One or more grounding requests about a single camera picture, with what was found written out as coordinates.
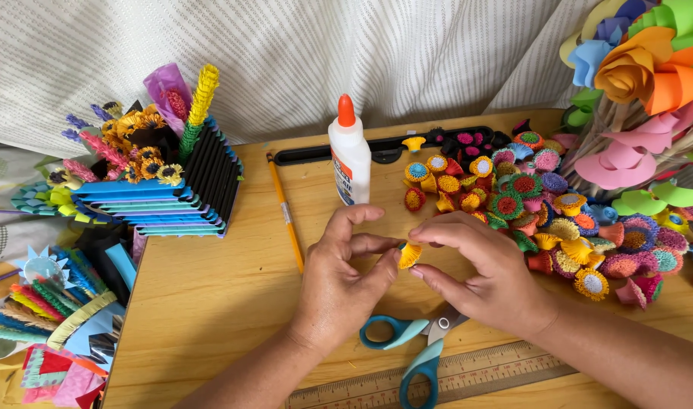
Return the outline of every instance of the white glue bottle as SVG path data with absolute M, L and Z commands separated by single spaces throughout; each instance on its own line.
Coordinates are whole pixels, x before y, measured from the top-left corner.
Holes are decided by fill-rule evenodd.
M 336 190 L 345 205 L 369 203 L 372 152 L 364 139 L 364 127 L 354 115 L 351 98 L 339 98 L 339 116 L 329 125 Z

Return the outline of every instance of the hand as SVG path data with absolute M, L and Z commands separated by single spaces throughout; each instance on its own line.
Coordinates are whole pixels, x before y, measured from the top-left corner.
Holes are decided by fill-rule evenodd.
M 384 209 L 369 204 L 337 209 L 324 235 L 308 248 L 298 307 L 286 332 L 295 342 L 325 357 L 364 325 L 394 283 L 401 240 L 352 234 L 355 224 L 383 215 Z M 382 256 L 362 276 L 348 261 L 369 254 Z
M 556 320 L 554 298 L 533 280 L 516 243 L 475 217 L 459 211 L 439 215 L 410 231 L 410 239 L 454 247 L 478 270 L 458 283 L 432 265 L 410 269 L 462 314 L 523 338 Z

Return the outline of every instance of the yellow pencil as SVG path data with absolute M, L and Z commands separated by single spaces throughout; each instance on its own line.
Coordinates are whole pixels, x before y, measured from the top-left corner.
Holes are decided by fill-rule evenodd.
M 293 227 L 293 219 L 291 219 L 291 212 L 288 209 L 286 195 L 283 193 L 283 186 L 281 185 L 281 180 L 278 178 L 278 172 L 276 171 L 276 163 L 273 162 L 273 155 L 271 155 L 270 152 L 266 153 L 266 158 L 268 159 L 268 166 L 271 169 L 271 177 L 273 177 L 273 184 L 276 186 L 278 200 L 281 201 L 281 210 L 283 210 L 283 218 L 286 219 L 286 227 L 288 228 L 288 235 L 291 237 L 291 246 L 293 246 L 293 252 L 296 255 L 298 271 L 301 274 L 303 274 L 303 255 L 301 254 L 300 246 L 298 245 L 298 239 L 296 238 L 296 229 Z

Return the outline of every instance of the patterned fabric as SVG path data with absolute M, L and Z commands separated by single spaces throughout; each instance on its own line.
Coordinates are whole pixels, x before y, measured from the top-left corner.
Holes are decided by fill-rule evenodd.
M 210 113 L 234 144 L 326 133 L 343 92 L 365 127 L 567 106 L 559 46 L 597 2 L 0 0 L 0 142 L 85 154 L 66 115 L 148 103 L 168 62 L 221 70 Z

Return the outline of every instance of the wooden table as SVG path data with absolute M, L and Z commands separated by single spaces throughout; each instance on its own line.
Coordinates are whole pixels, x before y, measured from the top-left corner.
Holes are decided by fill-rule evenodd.
M 426 132 L 435 126 L 455 129 L 487 125 L 510 133 L 514 124 L 531 118 L 543 135 L 558 128 L 561 110 L 534 110 L 473 116 L 421 124 L 390 126 L 364 132 L 367 139 Z M 105 408 L 170 407 L 214 377 L 233 360 L 267 339 L 293 313 L 300 275 L 293 257 L 283 215 L 278 206 L 265 153 L 286 148 L 327 144 L 326 135 L 235 147 L 245 166 L 245 181 L 237 199 L 232 227 L 224 239 L 215 237 L 151 237 L 144 252 L 124 332 L 105 395 Z M 404 169 L 436 153 L 429 148 L 404 152 L 393 164 L 372 164 L 371 202 L 387 209 L 386 216 L 355 231 L 405 237 L 410 228 L 436 211 L 434 195 L 417 213 L 402 200 Z M 298 237 L 305 249 L 321 237 L 334 209 L 341 206 L 330 162 L 278 169 Z M 376 258 L 360 261 L 368 269 Z M 437 265 L 456 279 L 474 273 L 469 263 L 448 248 L 426 247 L 421 262 Z M 657 304 L 647 312 L 621 305 L 613 292 L 598 308 L 677 334 L 693 341 L 693 262 L 669 277 Z M 570 282 L 536 274 L 552 291 L 581 302 Z M 614 282 L 613 287 L 622 283 Z M 443 300 L 406 271 L 377 305 L 375 312 L 398 318 L 430 318 Z M 445 339 L 443 356 L 516 340 L 514 336 L 469 321 Z M 392 367 L 406 366 L 425 346 L 421 337 L 389 351 L 363 347 L 357 334 L 326 358 L 299 388 L 338 381 Z M 441 407 L 631 407 L 624 399 L 576 374 L 458 401 Z

